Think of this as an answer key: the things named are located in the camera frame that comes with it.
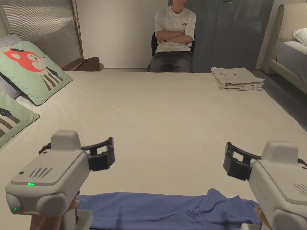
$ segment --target person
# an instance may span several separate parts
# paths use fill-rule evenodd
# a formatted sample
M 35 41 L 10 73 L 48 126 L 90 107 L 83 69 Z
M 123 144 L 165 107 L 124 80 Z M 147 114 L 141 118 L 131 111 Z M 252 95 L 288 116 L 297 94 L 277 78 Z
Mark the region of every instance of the person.
M 270 227 L 270 224 L 269 224 L 267 218 L 265 217 L 265 215 L 264 215 L 262 209 L 261 209 L 261 208 L 256 208 L 256 213 L 257 213 L 259 219 L 261 220 L 261 222 L 262 222 L 263 224 L 265 224 L 270 230 L 273 230 L 273 229 Z
M 158 48 L 149 72 L 191 72 L 196 15 L 184 8 L 185 2 L 173 0 L 172 6 L 156 13 Z
M 77 208 L 80 201 L 76 197 L 70 203 L 66 212 Z M 59 230 L 63 216 L 58 217 L 42 217 L 39 215 L 32 215 L 30 230 Z

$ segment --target white bed sheet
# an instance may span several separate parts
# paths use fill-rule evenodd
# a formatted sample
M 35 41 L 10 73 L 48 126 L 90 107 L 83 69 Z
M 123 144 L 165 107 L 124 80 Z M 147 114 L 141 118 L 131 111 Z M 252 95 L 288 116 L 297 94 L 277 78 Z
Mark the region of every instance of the white bed sheet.
M 113 136 L 116 162 L 92 172 L 82 194 L 144 192 L 254 199 L 223 169 L 227 141 L 261 154 L 267 140 L 292 141 L 307 160 L 307 133 L 264 91 L 222 91 L 211 74 L 69 72 L 73 81 L 33 110 L 41 117 L 0 149 L 3 229 L 29 229 L 13 216 L 4 187 L 59 129 L 83 146 Z
M 283 42 L 277 62 L 307 83 L 307 47 L 297 41 Z

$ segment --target floor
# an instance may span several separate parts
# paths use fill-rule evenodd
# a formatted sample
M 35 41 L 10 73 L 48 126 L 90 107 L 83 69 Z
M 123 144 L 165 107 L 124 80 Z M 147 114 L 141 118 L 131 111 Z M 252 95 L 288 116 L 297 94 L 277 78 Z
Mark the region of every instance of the floor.
M 105 72 L 146 72 L 147 69 L 104 69 Z M 264 90 L 307 131 L 307 95 L 278 74 L 252 73 L 265 79 Z

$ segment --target gray folded towel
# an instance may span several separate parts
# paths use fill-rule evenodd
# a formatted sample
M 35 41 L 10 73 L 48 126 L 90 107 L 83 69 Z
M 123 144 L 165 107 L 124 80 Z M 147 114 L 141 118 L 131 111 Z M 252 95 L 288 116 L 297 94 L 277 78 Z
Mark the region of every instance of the gray folded towel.
M 212 68 L 212 74 L 221 90 L 262 90 L 264 79 L 255 77 L 245 68 Z

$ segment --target blue cloth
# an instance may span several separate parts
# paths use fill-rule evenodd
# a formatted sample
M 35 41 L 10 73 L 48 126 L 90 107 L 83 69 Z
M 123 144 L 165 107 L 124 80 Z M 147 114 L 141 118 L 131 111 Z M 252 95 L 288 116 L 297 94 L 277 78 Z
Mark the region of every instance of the blue cloth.
M 199 197 L 139 193 L 80 195 L 79 209 L 91 210 L 92 229 L 238 230 L 260 224 L 254 201 L 226 198 L 215 189 Z

